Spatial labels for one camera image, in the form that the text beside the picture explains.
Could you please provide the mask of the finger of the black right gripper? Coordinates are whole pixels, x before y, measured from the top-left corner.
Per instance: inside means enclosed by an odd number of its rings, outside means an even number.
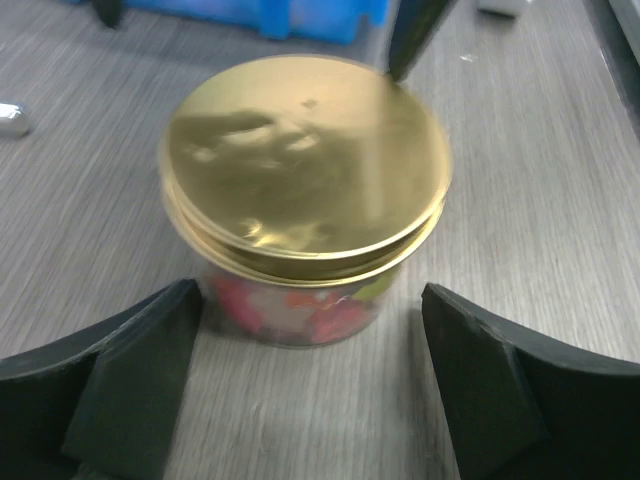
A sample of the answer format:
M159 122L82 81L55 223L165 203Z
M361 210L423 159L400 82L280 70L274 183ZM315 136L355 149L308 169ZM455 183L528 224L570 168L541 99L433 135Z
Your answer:
M455 0L399 2L387 54L390 79L400 82L406 78L455 4Z
M92 0L92 8L100 22L110 29L117 29L125 15L124 0Z

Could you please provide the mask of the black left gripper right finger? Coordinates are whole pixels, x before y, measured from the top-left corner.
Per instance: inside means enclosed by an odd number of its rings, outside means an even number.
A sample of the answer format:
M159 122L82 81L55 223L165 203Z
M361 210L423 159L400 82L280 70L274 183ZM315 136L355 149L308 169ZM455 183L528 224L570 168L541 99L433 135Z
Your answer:
M636 479L639 366L434 283L422 322L463 479Z

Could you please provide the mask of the silver metal scoop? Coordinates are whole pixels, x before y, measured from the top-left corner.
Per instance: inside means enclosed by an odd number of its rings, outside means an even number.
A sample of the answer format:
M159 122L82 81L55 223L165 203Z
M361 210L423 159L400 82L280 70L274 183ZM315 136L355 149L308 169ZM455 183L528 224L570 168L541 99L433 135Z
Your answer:
M0 135L2 137L23 137L30 131L30 119L20 105L0 103Z

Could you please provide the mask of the clear plastic jar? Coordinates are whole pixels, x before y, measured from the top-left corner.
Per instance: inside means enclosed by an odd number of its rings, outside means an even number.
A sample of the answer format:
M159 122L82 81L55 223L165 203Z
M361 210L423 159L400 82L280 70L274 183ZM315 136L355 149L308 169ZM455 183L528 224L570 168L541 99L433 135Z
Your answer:
M231 331L284 346L314 347L342 341L368 327L378 317L398 271L394 267L355 283L301 288L213 268L201 286Z

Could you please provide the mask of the white clothes rack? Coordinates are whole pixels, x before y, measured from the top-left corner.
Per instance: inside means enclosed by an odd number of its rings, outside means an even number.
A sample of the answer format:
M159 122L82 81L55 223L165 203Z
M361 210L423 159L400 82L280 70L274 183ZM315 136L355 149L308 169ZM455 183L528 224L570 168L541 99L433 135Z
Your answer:
M531 3L531 0L478 0L477 6L483 12L517 18Z

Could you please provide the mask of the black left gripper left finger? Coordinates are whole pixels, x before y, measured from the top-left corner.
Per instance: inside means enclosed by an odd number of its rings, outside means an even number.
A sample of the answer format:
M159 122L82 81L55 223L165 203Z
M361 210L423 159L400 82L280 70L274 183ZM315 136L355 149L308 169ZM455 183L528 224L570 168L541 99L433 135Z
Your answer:
M1 361L4 479L160 479L202 314L193 279Z

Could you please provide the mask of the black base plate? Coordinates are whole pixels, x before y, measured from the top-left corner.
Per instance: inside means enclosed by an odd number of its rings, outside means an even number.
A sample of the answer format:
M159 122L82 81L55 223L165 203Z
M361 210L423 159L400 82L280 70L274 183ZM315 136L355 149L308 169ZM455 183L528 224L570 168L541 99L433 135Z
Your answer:
M639 64L608 1L585 1L605 63L628 116L639 129Z

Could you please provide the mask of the blue plastic bin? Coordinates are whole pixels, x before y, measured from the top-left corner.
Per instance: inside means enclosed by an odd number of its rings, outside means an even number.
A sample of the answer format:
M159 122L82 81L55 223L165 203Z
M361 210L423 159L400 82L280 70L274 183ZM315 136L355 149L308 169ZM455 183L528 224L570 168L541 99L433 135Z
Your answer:
M374 27L384 25L389 5L387 0L138 0L125 1L125 12L135 8L242 25L269 39L349 44L364 17Z

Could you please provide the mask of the beige jar lid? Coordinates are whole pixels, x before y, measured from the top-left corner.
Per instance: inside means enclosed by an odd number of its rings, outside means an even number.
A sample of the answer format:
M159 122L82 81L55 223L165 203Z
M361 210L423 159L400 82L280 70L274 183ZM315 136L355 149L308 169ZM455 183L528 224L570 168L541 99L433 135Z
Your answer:
M352 61L279 55L191 92L158 149L167 213L210 263L275 285L358 282L435 227L452 179L435 115Z

